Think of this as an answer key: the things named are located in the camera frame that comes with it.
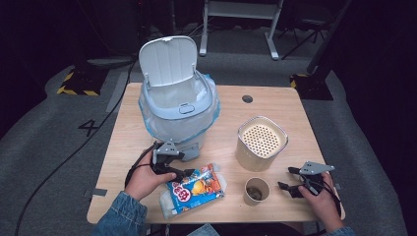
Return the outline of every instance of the beige canister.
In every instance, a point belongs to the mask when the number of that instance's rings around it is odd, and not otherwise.
[[[264,171],[287,144],[284,130],[269,118],[257,116],[239,128],[235,155],[245,169]]]

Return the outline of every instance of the denim sleeve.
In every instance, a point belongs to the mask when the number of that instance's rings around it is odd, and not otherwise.
[[[141,235],[147,211],[146,206],[120,192],[91,235]]]
[[[328,233],[328,236],[355,236],[355,232],[350,227],[343,227]]]

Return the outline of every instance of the wrist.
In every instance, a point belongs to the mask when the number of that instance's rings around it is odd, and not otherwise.
[[[331,233],[334,230],[344,227],[344,223],[343,221],[341,221],[340,218],[332,218],[332,219],[323,221],[323,224],[325,225],[325,229],[328,233]]]
[[[130,197],[132,197],[132,199],[136,200],[136,201],[140,201],[143,197],[136,193],[135,190],[131,190],[130,188],[126,188],[124,191],[127,195],[129,195]]]

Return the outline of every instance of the gray carpet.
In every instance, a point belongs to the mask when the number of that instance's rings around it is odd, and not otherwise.
[[[220,30],[208,37],[208,54],[197,68],[218,85],[289,87],[289,76],[306,73],[320,42],[309,42],[284,61],[272,61],[263,32]],[[200,38],[194,37],[198,47]],[[275,38],[278,52],[295,45],[293,34]],[[78,127],[88,120],[98,126],[116,104],[128,67],[109,72],[100,96],[57,94],[69,68],[51,78],[48,97],[28,112],[0,141],[0,235],[13,235],[30,194],[87,139]],[[131,81],[143,80],[139,64]],[[334,101],[303,100],[303,105],[346,210],[346,224],[357,235],[407,235],[392,185],[378,163],[345,101],[334,73],[327,84]],[[24,215],[19,235],[89,235],[90,191],[95,187],[117,113],[39,190]],[[314,225],[306,223],[306,232]]]

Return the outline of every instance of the cylindrical container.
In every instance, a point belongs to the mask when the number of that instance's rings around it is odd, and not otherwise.
[[[250,178],[245,184],[243,201],[249,206],[263,202],[269,196],[268,183],[258,177]]]
[[[264,171],[288,144],[288,136],[267,117],[257,116],[238,130],[235,155],[239,163],[250,171]]]

